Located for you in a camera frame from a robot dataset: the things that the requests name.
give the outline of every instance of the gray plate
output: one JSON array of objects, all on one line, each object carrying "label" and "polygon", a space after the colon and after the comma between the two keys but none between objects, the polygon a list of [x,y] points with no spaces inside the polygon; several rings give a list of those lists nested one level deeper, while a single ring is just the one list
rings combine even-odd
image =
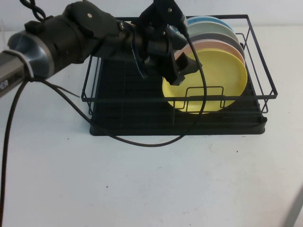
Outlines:
[{"label": "gray plate", "polygon": [[234,48],[236,48],[241,53],[243,58],[245,59],[244,50],[241,47],[241,45],[237,41],[235,41],[233,38],[229,37],[228,35],[221,34],[221,33],[204,33],[204,34],[190,36],[190,40],[192,42],[202,40],[202,39],[216,39],[216,40],[225,42],[225,43],[233,46]]},{"label": "gray plate", "polygon": [[236,34],[228,27],[209,21],[196,22],[187,27],[189,36],[204,34],[204,33],[220,33],[228,35],[235,41],[239,42]]}]

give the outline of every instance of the metal wire rack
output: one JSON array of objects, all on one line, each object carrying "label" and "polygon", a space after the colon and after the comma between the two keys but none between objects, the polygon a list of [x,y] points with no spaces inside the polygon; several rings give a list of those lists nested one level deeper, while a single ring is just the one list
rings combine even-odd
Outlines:
[{"label": "metal wire rack", "polygon": [[[222,86],[207,87],[221,90],[221,95],[207,96],[208,101],[217,101],[220,110],[205,112],[189,134],[261,134],[267,122],[263,114],[268,113],[267,103],[277,97],[277,90],[250,19],[248,15],[214,17],[235,24],[241,31],[236,35],[245,51],[248,82],[241,96],[225,96]],[[132,21],[136,18],[117,19]],[[185,97],[163,97],[162,77],[153,69],[148,69],[148,73],[149,77],[143,80],[133,63],[91,56],[81,98],[88,103],[92,120],[115,135],[182,134],[196,117],[196,112],[187,110],[189,102],[203,100],[203,96],[187,96],[188,91],[203,87],[189,87]],[[180,101],[184,102],[183,111],[175,108]],[[234,102],[225,106],[226,101]],[[102,135],[93,127],[90,132]]]}]

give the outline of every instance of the robotic arm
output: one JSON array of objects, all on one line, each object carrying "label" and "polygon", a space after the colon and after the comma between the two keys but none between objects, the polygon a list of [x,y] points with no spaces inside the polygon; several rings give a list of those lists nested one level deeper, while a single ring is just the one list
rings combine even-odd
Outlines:
[{"label": "robotic arm", "polygon": [[184,53],[174,58],[174,51],[187,41],[168,25],[185,34],[183,22],[174,0],[154,0],[132,24],[116,20],[86,0],[72,3],[62,15],[30,21],[10,38],[9,50],[0,53],[0,97],[26,77],[47,79],[90,55],[134,61],[140,71],[153,67],[171,85],[179,85],[185,75],[198,70],[196,61]]}]

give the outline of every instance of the light blue plate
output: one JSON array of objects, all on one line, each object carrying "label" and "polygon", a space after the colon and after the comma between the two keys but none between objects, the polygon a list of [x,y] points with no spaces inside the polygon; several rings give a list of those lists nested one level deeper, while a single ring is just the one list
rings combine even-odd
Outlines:
[{"label": "light blue plate", "polygon": [[204,22],[204,21],[210,21],[210,22],[215,22],[215,23],[224,25],[233,31],[233,29],[228,24],[226,24],[225,22],[223,22],[220,19],[215,18],[215,17],[198,16],[198,17],[191,17],[191,18],[187,19],[188,26],[190,26],[191,24],[196,23],[196,22]]}]

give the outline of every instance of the stack of plates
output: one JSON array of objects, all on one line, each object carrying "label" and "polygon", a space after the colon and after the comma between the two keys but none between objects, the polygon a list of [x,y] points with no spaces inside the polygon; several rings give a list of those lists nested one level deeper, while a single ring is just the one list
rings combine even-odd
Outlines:
[{"label": "stack of plates", "polygon": [[[244,50],[233,29],[215,17],[192,17],[187,21],[187,31],[193,42],[207,83],[208,96],[240,96],[247,84]],[[189,45],[175,52],[175,58],[182,53],[195,59]],[[200,72],[188,74],[179,86],[171,86],[165,79],[162,91],[165,97],[203,96]],[[224,107],[234,101],[226,101]],[[190,101],[184,105],[177,101],[175,108],[185,112],[199,112],[202,101]],[[220,101],[207,101],[206,113],[222,109]]]}]

